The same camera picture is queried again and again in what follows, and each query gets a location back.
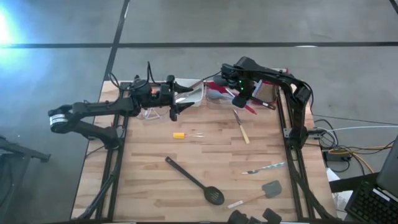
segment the metal spoon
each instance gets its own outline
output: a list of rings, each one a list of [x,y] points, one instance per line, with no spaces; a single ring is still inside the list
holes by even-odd
[[[174,167],[174,169],[180,171],[180,173],[182,173],[185,177],[188,177],[188,179],[197,184],[197,186],[199,186],[201,189],[203,189],[205,199],[208,202],[212,203],[213,205],[222,205],[224,203],[224,195],[220,190],[213,186],[205,187],[198,180],[192,177],[187,171],[180,167],[176,162],[174,162],[170,157],[166,157],[165,161],[172,167]]]

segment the knife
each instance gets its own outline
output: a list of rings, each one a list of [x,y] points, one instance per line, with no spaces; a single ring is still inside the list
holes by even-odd
[[[276,168],[276,167],[281,167],[283,165],[285,165],[285,162],[280,162],[278,164],[273,164],[273,165],[261,167],[260,169],[249,170],[249,171],[246,171],[246,172],[242,172],[241,174],[242,175],[257,174],[260,170],[273,169],[273,168]]]
[[[236,112],[236,110],[234,110],[234,115],[235,115],[236,121],[237,121],[238,124],[239,124],[239,128],[241,129],[244,142],[245,142],[246,144],[249,144],[249,143],[250,143],[249,137],[248,137],[248,135],[246,134],[246,132],[245,132],[244,129],[243,129],[242,121],[239,119],[239,116],[238,116],[238,113]]]

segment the spatula handle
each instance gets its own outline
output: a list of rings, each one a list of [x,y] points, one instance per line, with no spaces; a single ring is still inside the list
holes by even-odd
[[[166,157],[165,161],[170,164],[172,167],[174,167],[174,169],[180,171],[180,173],[182,173],[185,177],[188,177],[188,179],[190,179],[192,182],[194,182],[195,184],[197,184],[197,186],[199,186],[201,189],[205,189],[206,187],[203,186],[203,184],[201,184],[198,180],[196,180],[194,177],[191,176],[191,174],[189,174],[187,171],[185,171],[185,169],[183,169],[182,167],[180,167],[176,162],[174,162],[174,160],[172,160],[169,156]]]

